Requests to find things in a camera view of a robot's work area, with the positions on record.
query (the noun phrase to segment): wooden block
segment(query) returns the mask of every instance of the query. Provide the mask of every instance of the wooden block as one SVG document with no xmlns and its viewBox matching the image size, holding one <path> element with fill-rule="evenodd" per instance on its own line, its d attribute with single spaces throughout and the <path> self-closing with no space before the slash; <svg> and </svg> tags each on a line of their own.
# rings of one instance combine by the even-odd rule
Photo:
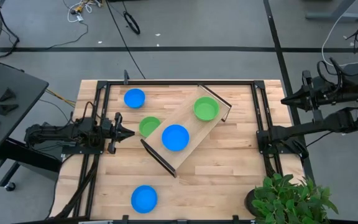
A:
<svg viewBox="0 0 358 224">
<path fill-rule="evenodd" d="M 198 98 L 203 96 L 212 97 L 218 102 L 219 114 L 212 121 L 200 121 L 194 114 L 193 105 Z M 180 164 L 182 164 L 191 152 L 194 151 L 209 132 L 219 123 L 223 116 L 227 115 L 229 110 L 229 105 L 223 103 L 209 91 L 199 86 L 196 91 L 171 114 L 171 116 L 169 116 L 150 136 L 146 138 L 145 141 L 141 141 L 146 150 L 148 150 L 148 152 L 158 160 L 171 175 L 176 177 L 175 171 L 179 168 Z M 162 143 L 161 136 L 163 131 L 172 124 L 180 124 L 189 132 L 189 143 L 186 148 L 181 151 L 171 151 Z"/>
</svg>

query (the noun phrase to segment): desk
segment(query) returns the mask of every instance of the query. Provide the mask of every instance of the desk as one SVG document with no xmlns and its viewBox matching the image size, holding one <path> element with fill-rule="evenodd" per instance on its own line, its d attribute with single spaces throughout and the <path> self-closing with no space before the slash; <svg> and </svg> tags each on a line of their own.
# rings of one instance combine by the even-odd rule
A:
<svg viewBox="0 0 358 224">
<path fill-rule="evenodd" d="M 94 100 L 96 84 L 96 80 L 81 82 L 74 117 L 81 117 L 85 103 Z M 178 168 L 177 178 L 173 178 L 144 149 L 138 125 L 142 118 L 151 115 L 163 121 L 197 86 L 131 86 L 130 82 L 129 85 L 111 87 L 106 116 L 113 119 L 115 112 L 120 112 L 122 125 L 136 134 L 118 143 L 115 155 L 107 151 L 101 155 L 91 220 L 121 220 L 123 215 L 129 215 L 130 220 L 231 220 L 233 215 L 238 215 L 241 220 L 254 218 L 245 209 L 244 198 L 255 186 L 262 184 L 266 172 L 263 157 L 257 149 L 255 132 L 258 125 L 251 87 L 206 86 L 230 103 L 232 108 L 226 122 L 220 121 Z M 265 80 L 265 87 L 273 123 L 291 126 L 288 109 L 280 103 L 284 97 L 280 80 Z M 145 91 L 146 102 L 139 110 L 124 104 L 124 94 L 130 88 Z M 259 90 L 257 94 L 259 105 L 263 105 Z M 265 116 L 262 120 L 267 129 Z M 301 179 L 303 168 L 296 155 L 281 154 L 280 159 L 284 174 L 293 174 L 295 181 Z M 82 160 L 82 155 L 74 155 L 61 168 L 51 216 L 60 212 L 74 194 Z M 131 194 L 139 185 L 151 185 L 158 194 L 158 204 L 148 214 L 139 214 L 131 207 Z M 84 214 L 87 192 L 83 194 L 80 215 Z"/>
<path fill-rule="evenodd" d="M 6 159 L 13 159 L 58 172 L 59 161 L 30 151 L 21 142 L 9 139 L 9 135 L 42 96 L 48 83 L 0 64 L 0 90 L 5 91 L 7 87 L 15 93 L 16 98 L 8 99 L 2 104 L 18 104 L 19 107 L 5 116 L 0 115 L 0 167 Z"/>
</svg>

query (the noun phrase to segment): wooden tabletop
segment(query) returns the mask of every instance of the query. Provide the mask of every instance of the wooden tabletop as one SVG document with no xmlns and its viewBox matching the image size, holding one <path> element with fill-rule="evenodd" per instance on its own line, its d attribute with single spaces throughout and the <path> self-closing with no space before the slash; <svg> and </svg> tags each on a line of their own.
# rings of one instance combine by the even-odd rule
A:
<svg viewBox="0 0 358 224">
<path fill-rule="evenodd" d="M 284 97 L 280 80 L 264 81 L 274 125 L 291 126 L 288 109 L 280 103 Z M 81 117 L 85 103 L 93 101 L 96 83 L 97 80 L 81 82 L 74 117 Z M 138 110 L 124 104 L 125 92 L 134 87 L 145 91 L 147 97 Z M 180 165 L 177 178 L 140 143 L 138 125 L 144 117 L 156 116 L 163 121 L 196 88 L 196 85 L 111 87 L 107 117 L 113 119 L 115 112 L 121 112 L 122 125 L 136 135 L 117 144 L 115 155 L 105 151 L 100 157 L 91 219 L 120 220 L 123 215 L 129 215 L 131 220 L 230 220 L 233 215 L 254 218 L 245 208 L 244 199 L 250 190 L 262 184 L 266 172 L 257 149 L 257 122 L 249 85 L 208 86 L 232 105 L 231 111 L 226 122 L 220 121 Z M 258 99 L 259 105 L 263 105 L 259 90 Z M 265 117 L 262 119 L 267 129 Z M 51 216 L 60 212 L 74 194 L 82 158 L 75 155 L 64 163 Z M 301 179 L 304 174 L 299 158 L 294 154 L 281 154 L 280 158 L 284 174 Z M 140 185 L 151 185 L 158 194 L 158 204 L 148 214 L 139 214 L 131 207 L 132 192 Z M 85 212 L 87 193 L 86 190 L 83 195 L 80 215 Z"/>
</svg>

